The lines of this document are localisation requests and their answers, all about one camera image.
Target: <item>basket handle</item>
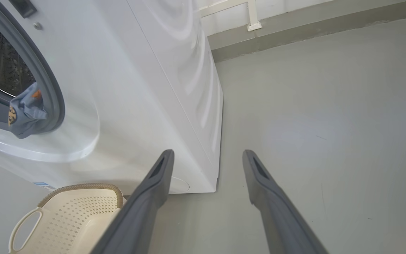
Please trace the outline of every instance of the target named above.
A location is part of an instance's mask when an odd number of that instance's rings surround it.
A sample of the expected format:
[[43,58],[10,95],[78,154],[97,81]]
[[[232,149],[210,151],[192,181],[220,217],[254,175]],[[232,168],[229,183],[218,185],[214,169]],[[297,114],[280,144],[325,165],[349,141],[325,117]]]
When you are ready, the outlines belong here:
[[[23,245],[21,246],[20,249],[16,250],[13,247],[13,242],[15,241],[15,236],[17,235],[18,230],[20,229],[21,225],[32,215],[34,212],[40,212],[40,217],[37,219],[37,222],[35,223],[34,227],[31,230],[31,233],[27,236],[26,240],[24,241]],[[16,254],[18,251],[21,251],[24,246],[26,245],[27,241],[29,241],[29,238],[31,238],[32,233],[34,233],[34,230],[37,228],[38,223],[40,222],[40,219],[42,218],[43,213],[42,209],[40,207],[37,207],[36,209],[33,209],[32,211],[28,212],[19,222],[16,224],[16,226],[13,228],[12,233],[10,234],[10,238],[8,241],[8,250],[10,254]]]

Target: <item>cartoon print on cloth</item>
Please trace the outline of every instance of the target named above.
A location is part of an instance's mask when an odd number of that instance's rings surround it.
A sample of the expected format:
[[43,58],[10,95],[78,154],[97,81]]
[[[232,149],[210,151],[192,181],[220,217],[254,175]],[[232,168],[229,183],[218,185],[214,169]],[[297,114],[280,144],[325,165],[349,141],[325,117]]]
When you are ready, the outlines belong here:
[[10,101],[8,129],[18,138],[35,133],[35,123],[48,117],[37,82]]
[[8,108],[8,125],[10,126],[17,120],[17,112],[12,106]]

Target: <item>washing machine door opening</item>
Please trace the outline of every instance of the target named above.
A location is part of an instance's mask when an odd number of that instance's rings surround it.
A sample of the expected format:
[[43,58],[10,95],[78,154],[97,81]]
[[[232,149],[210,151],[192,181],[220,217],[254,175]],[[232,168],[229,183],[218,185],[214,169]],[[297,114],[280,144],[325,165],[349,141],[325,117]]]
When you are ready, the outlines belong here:
[[40,134],[55,130],[63,121],[61,89],[39,49],[0,3],[0,129],[8,130],[10,100],[35,82],[47,113],[33,126],[32,133]]

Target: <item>screw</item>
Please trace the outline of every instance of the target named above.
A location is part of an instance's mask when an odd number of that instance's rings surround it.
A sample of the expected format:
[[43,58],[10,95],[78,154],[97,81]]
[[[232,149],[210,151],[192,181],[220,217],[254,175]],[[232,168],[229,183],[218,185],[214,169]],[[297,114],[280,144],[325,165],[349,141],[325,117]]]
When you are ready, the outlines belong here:
[[42,25],[40,23],[38,23],[38,22],[34,22],[34,27],[37,30],[42,30]]

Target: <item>label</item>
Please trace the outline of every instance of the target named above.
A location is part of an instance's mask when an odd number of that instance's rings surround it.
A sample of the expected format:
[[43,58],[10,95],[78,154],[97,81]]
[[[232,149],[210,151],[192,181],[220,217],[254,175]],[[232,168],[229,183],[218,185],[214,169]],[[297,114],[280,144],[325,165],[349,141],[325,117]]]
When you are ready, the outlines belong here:
[[33,183],[33,184],[38,185],[38,186],[42,186],[43,188],[45,188],[45,189],[47,189],[49,191],[53,191],[53,190],[56,189],[56,188],[52,187],[51,185],[49,185],[48,183]]

